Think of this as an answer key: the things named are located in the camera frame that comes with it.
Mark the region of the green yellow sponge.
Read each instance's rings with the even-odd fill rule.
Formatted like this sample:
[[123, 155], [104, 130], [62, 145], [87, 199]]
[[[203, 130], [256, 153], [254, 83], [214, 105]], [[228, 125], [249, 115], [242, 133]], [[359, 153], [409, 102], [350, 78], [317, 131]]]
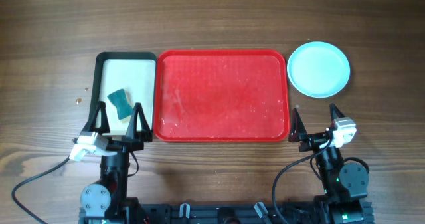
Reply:
[[109, 95], [108, 100], [116, 108], [117, 117], [119, 120], [123, 120], [132, 114], [132, 106], [128, 102], [128, 98], [124, 89], [119, 89]]

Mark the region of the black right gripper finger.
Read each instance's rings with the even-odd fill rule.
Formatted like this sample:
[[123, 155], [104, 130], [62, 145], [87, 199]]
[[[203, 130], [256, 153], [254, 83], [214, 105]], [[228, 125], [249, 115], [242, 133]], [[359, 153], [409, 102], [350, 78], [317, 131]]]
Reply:
[[292, 110], [292, 121], [290, 125], [290, 134], [288, 136], [289, 142], [300, 142], [307, 139], [307, 131], [297, 108]]
[[329, 111], [332, 121], [345, 117], [345, 115], [338, 109], [338, 107], [334, 103], [331, 103], [329, 105]]

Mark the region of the mint green plate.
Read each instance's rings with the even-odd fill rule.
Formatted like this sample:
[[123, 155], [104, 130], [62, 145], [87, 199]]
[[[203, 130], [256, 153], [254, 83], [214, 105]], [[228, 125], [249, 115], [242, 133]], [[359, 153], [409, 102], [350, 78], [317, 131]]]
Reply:
[[341, 49], [323, 41], [308, 42], [289, 57], [287, 75], [291, 84], [312, 98], [329, 98], [347, 85], [351, 67]]

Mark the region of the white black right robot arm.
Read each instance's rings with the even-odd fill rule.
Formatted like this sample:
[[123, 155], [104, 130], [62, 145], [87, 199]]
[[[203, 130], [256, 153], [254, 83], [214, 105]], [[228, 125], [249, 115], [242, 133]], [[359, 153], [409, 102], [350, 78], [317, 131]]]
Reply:
[[288, 140], [299, 143], [300, 152], [312, 152], [311, 164], [321, 180], [324, 194], [314, 198], [313, 205], [320, 223], [368, 223], [369, 167], [356, 157], [344, 158], [341, 148], [352, 141], [357, 125], [336, 105], [329, 106], [331, 125], [323, 132], [309, 134], [297, 109], [292, 110]]

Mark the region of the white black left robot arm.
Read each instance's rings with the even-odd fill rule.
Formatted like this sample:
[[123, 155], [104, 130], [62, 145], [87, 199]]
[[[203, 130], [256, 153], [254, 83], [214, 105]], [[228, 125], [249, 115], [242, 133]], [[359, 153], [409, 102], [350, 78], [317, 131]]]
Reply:
[[80, 223], [150, 223], [138, 198], [128, 197], [129, 158], [151, 142], [151, 131], [140, 103], [135, 104], [126, 133], [115, 140], [104, 134], [110, 131], [106, 104], [100, 101], [89, 117], [76, 144], [88, 153], [101, 156], [100, 178], [82, 191], [80, 203], [84, 216]]

